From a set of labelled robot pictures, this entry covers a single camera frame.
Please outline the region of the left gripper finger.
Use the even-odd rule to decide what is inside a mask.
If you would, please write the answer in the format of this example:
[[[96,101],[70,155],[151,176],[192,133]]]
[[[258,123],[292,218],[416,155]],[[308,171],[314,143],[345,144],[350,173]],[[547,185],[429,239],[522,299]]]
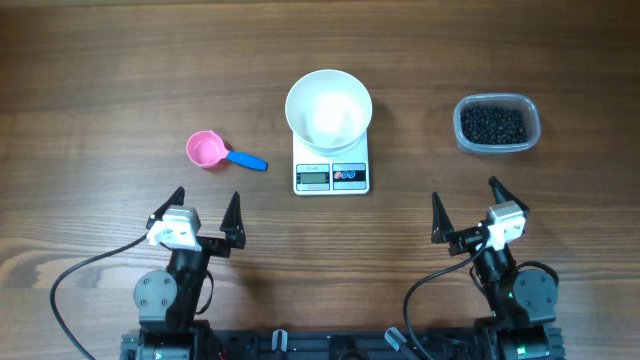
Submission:
[[[231,248],[243,249],[246,245],[246,234],[241,216],[240,194],[235,192],[225,212],[220,230],[225,234],[225,241]]]
[[[165,201],[158,209],[156,209],[148,218],[146,229],[150,230],[156,221],[162,219],[166,211],[171,206],[183,206],[185,198],[185,189],[179,186],[174,193]]]

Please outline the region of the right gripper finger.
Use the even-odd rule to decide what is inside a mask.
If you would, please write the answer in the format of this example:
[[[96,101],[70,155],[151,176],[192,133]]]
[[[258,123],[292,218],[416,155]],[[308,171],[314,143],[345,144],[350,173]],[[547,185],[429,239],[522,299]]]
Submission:
[[[513,201],[520,207],[524,216],[528,215],[529,207],[519,198],[513,195],[495,176],[491,176],[489,178],[488,184],[491,187],[494,199],[497,204]]]
[[[442,244],[454,238],[454,227],[437,192],[432,193],[433,221],[431,242]]]

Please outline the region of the pink scoop blue handle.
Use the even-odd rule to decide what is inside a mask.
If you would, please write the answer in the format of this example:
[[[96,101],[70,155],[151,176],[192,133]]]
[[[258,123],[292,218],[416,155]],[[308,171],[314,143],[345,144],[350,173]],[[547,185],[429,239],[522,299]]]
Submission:
[[[267,171],[268,163],[254,155],[229,150],[223,139],[211,130],[194,133],[186,143],[189,159],[201,168],[212,168],[222,160],[255,171]]]

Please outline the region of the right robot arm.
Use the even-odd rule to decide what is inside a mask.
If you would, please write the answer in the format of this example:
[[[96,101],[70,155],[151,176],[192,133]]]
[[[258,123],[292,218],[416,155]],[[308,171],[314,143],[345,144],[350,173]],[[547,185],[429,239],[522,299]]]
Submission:
[[[477,225],[456,230],[437,193],[432,194],[431,241],[449,245],[449,255],[467,255],[474,283],[488,302],[489,317],[480,318],[462,339],[451,337],[469,359],[551,359],[548,325],[556,320],[559,276],[550,266],[517,263],[509,244],[525,232],[529,207],[495,177],[488,180],[495,204]]]

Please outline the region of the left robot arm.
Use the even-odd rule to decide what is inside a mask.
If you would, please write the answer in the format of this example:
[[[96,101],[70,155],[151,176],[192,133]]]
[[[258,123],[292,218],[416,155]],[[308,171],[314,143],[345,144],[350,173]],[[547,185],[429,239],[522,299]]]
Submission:
[[[209,303],[199,306],[212,257],[228,258],[233,249],[242,249],[246,234],[241,218],[241,198],[235,192],[223,220],[222,238],[201,236],[197,210],[184,204],[185,189],[178,187],[153,212],[146,224],[145,238],[153,246],[170,251],[168,265],[140,278],[133,299],[139,312],[140,330],[123,338],[120,357],[129,360],[227,359],[227,349],[207,320],[196,317]]]

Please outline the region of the white digital kitchen scale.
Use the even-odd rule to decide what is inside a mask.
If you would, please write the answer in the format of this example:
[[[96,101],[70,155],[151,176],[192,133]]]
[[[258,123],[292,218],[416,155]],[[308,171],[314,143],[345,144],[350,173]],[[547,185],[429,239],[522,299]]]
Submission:
[[[370,190],[368,135],[348,148],[317,153],[293,136],[293,191],[298,196],[364,195]]]

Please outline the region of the white bowl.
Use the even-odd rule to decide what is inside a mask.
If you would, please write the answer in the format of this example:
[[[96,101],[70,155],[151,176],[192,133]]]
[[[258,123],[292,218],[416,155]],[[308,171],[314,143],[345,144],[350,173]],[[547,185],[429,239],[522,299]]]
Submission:
[[[285,117],[296,138],[319,153],[341,151],[366,133],[373,101],[364,84],[335,69],[304,75],[289,90]]]

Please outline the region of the black beans in container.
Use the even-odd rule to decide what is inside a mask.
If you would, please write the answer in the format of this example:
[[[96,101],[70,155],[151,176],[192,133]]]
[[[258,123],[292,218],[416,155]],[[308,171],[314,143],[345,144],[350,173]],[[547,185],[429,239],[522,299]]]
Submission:
[[[523,113],[518,109],[470,105],[461,111],[461,128],[476,144],[512,145],[528,140]]]

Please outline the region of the clear plastic container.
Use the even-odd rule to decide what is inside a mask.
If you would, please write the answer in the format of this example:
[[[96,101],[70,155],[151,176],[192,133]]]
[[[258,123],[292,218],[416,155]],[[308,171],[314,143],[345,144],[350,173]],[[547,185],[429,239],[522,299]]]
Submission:
[[[455,107],[453,125],[461,151],[507,154],[533,147],[541,136],[536,105],[512,93],[470,95]]]

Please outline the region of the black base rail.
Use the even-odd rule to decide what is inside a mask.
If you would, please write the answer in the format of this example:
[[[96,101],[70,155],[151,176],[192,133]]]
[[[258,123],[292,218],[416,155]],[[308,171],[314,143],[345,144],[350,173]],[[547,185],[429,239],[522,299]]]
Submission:
[[[416,335],[434,359],[566,358],[561,330],[492,334],[473,328],[432,328]],[[122,359],[422,359],[408,333],[217,331],[208,343],[196,336],[161,339],[142,334],[122,337]]]

